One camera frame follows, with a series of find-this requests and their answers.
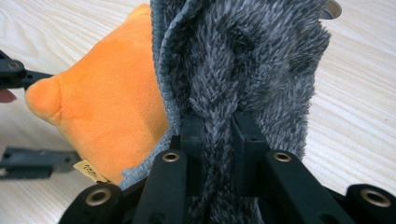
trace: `black metal part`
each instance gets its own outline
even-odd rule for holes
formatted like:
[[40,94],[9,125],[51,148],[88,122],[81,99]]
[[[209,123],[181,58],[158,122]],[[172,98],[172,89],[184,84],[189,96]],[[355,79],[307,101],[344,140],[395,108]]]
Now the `black metal part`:
[[198,196],[202,188],[202,133],[200,118],[186,115],[181,128],[180,149],[189,157],[188,195]]
[[111,184],[97,184],[82,191],[70,204],[60,224],[120,223],[123,211],[120,206],[122,192]]
[[134,224],[185,223],[187,164],[187,155],[179,150],[166,150],[155,158]]
[[280,208],[271,213],[281,213],[276,216],[282,217],[271,222],[265,220],[271,213],[262,211],[265,223],[355,223],[293,154],[267,152],[261,175],[263,199]]
[[5,169],[0,179],[49,178],[52,171],[72,171],[78,161],[80,158],[75,151],[8,147],[0,160],[0,169]]
[[232,119],[234,176],[239,194],[259,196],[259,162],[270,150],[265,137],[249,114],[236,112]]
[[[266,224],[396,223],[396,198],[388,192],[358,185],[343,196],[325,189],[293,154],[270,150],[249,115],[235,114],[232,127],[236,186],[242,196],[259,198]],[[194,170],[201,169],[201,130],[200,119],[185,117],[181,136],[172,137],[170,150],[155,158],[147,178],[126,189],[117,203],[95,209],[82,200],[96,188],[83,191],[64,214],[73,219],[61,223],[186,223],[187,192],[199,195],[202,187],[201,179],[191,178],[202,178]]]
[[27,90],[38,80],[48,77],[52,75],[26,70],[23,63],[10,59],[0,50],[0,89],[24,87]]

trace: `orange pillow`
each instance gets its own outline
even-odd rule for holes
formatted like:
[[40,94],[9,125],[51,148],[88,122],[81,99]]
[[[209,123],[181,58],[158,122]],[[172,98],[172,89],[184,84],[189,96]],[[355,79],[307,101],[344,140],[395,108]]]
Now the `orange pillow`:
[[149,5],[136,8],[69,70],[32,85],[26,102],[82,159],[119,184],[121,171],[145,159],[167,128]]

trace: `gray faux fur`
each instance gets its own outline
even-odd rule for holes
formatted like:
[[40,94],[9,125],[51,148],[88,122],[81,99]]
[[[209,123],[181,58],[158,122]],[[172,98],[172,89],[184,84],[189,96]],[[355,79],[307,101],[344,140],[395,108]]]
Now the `gray faux fur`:
[[251,113],[272,149],[304,155],[314,73],[330,35],[319,17],[326,0],[152,0],[153,52],[169,130],[128,187],[146,176],[153,157],[179,134],[183,115],[204,121],[202,194],[189,223],[262,223],[256,199],[234,192],[230,118]]

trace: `gray fuzzy plush toy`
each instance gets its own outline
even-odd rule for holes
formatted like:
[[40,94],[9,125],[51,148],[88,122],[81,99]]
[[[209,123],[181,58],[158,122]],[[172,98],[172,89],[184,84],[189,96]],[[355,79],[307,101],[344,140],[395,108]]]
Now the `gray fuzzy plush toy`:
[[152,0],[153,52],[169,129],[148,158],[124,172],[128,187],[180,134],[203,119],[204,187],[189,223],[262,223],[254,198],[235,193],[231,117],[250,113],[271,149],[304,155],[314,73],[330,35],[326,0]]

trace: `fabric tag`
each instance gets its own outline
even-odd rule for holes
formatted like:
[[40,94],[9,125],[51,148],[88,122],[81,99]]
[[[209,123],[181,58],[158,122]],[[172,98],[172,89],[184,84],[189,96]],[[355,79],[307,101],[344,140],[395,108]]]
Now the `fabric tag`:
[[89,177],[92,179],[95,183],[99,182],[104,182],[107,183],[108,180],[102,176],[93,166],[92,164],[87,161],[79,161],[73,166],[76,170],[80,171],[82,174],[85,176]]

